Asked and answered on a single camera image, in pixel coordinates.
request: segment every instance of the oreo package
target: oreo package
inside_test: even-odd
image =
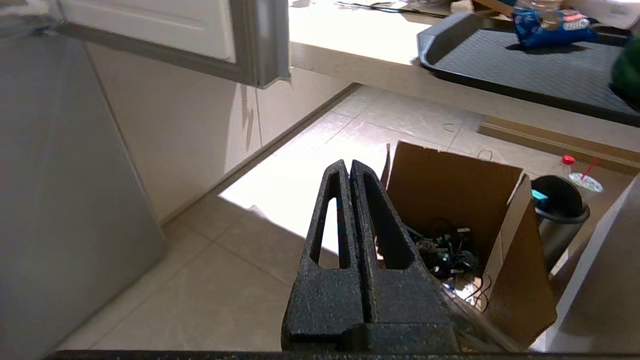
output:
[[[598,36],[589,19],[576,10],[516,8],[513,22],[520,45],[529,48],[594,41]]]

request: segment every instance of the baseboard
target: baseboard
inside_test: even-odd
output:
[[[600,158],[599,167],[636,175],[640,172],[640,152],[576,138],[518,122],[485,117],[479,133],[556,155],[570,154],[576,160],[590,162]]]

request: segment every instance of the kitchen counter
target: kitchen counter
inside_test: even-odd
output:
[[[341,8],[289,8],[291,65],[476,113],[640,151],[640,128],[444,81],[418,65],[416,35],[439,20]]]

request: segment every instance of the green object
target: green object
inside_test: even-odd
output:
[[[624,98],[640,101],[640,37],[631,40],[613,65],[612,85]]]

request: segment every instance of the white wall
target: white wall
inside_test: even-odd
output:
[[[602,218],[547,331],[548,352],[640,353],[640,177]]]
[[[291,83],[256,90],[87,45],[161,220],[197,200],[247,157],[349,85],[292,69]]]

